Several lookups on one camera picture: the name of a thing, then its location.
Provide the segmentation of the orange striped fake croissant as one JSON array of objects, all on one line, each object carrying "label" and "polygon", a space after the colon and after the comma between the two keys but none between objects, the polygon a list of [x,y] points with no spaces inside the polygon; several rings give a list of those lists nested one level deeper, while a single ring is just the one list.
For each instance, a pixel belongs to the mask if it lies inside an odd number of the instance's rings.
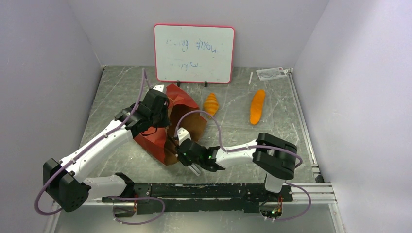
[{"label": "orange striped fake croissant", "polygon": [[203,110],[214,116],[217,113],[219,107],[220,106],[217,101],[216,95],[214,93],[210,93],[203,103]]}]

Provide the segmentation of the orange fake bread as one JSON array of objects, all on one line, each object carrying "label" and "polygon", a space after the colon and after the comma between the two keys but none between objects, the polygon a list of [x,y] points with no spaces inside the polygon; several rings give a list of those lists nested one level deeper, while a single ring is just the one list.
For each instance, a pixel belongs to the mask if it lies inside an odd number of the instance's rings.
[{"label": "orange fake bread", "polygon": [[266,92],[264,90],[259,90],[254,94],[251,100],[249,109],[249,122],[252,125],[257,125],[262,117],[265,97]]}]

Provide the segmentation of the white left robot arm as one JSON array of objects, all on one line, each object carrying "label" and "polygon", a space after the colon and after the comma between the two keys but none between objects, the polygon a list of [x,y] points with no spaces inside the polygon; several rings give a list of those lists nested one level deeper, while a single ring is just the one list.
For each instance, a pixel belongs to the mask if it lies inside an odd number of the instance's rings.
[{"label": "white left robot arm", "polygon": [[46,192],[66,212],[86,201],[115,196],[123,202],[135,197],[134,182],[123,173],[91,178],[89,174],[117,148],[150,128],[169,126],[169,99],[164,85],[149,89],[143,101],[120,111],[106,128],[76,152],[59,162],[50,159],[43,165]]}]

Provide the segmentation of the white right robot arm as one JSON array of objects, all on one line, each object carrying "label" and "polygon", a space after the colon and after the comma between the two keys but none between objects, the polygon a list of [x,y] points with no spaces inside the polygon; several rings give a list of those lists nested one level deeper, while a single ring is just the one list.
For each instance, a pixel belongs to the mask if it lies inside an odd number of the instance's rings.
[{"label": "white right robot arm", "polygon": [[183,128],[175,139],[179,143],[176,147],[178,161],[197,176],[202,169],[217,172],[235,165],[256,164],[266,172],[262,195],[268,201],[280,196],[285,181],[294,178],[296,167],[303,162],[297,155],[296,145],[268,133],[260,133],[255,140],[225,149],[201,146]]}]

